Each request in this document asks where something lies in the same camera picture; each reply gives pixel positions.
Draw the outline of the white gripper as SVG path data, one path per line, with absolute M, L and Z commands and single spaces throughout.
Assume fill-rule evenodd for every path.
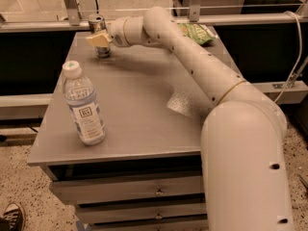
M 102 30 L 86 37 L 87 42 L 94 47 L 108 48 L 110 43 L 117 47 L 125 47 L 124 23 L 126 18 L 118 18 L 107 23 L 107 31 Z

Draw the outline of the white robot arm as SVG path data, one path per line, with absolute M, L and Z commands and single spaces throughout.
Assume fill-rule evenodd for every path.
M 209 231 L 295 231 L 283 155 L 287 120 L 274 101 L 186 36 L 161 7 L 114 20 L 87 41 L 163 46 L 213 103 L 201 130 Z

